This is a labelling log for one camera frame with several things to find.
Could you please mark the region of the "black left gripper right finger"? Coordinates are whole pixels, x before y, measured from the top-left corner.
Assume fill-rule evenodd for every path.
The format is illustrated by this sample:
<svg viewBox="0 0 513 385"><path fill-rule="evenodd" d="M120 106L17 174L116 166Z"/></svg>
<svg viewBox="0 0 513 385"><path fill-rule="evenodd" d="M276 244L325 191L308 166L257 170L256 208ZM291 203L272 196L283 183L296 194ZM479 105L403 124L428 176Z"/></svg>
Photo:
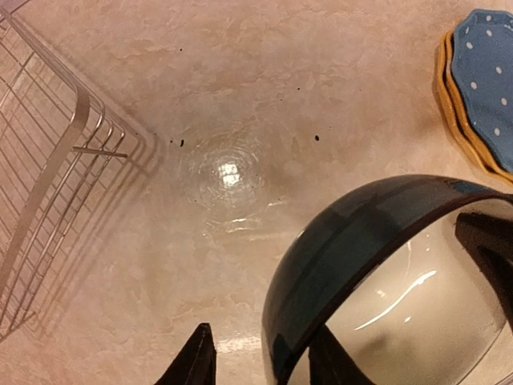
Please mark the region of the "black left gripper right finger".
<svg viewBox="0 0 513 385"><path fill-rule="evenodd" d="M308 347L312 384L504 384L512 221L450 213L377 267Z"/></svg>

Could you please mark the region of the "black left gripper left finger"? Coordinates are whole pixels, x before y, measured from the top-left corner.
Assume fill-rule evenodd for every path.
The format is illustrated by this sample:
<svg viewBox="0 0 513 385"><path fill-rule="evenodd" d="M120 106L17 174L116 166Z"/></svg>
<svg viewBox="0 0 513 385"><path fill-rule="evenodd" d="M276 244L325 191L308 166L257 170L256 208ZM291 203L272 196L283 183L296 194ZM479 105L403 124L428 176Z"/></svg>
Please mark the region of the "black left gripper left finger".
<svg viewBox="0 0 513 385"><path fill-rule="evenodd" d="M214 385L216 348L209 323L202 322L155 385Z"/></svg>

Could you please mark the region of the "dark teal white bowl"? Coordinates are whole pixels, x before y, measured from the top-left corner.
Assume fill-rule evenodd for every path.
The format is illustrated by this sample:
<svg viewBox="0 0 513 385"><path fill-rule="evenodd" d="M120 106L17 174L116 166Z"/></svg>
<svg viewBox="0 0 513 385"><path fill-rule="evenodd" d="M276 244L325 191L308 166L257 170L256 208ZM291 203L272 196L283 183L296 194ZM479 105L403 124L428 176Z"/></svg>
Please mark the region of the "dark teal white bowl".
<svg viewBox="0 0 513 385"><path fill-rule="evenodd" d="M414 235L478 201L510 194L447 176L365 184L319 213L277 267L262 314L265 376L286 384L316 333L358 286Z"/></svg>

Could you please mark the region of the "blue dotted plate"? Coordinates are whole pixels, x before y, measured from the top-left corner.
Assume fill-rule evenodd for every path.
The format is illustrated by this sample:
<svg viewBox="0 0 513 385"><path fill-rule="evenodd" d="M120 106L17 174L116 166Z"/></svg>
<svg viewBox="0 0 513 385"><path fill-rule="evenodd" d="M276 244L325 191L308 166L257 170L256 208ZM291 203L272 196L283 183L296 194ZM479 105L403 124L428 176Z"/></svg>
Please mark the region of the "blue dotted plate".
<svg viewBox="0 0 513 385"><path fill-rule="evenodd" d="M463 131L497 173L512 173L512 14L476 9L453 33L450 73Z"/></svg>

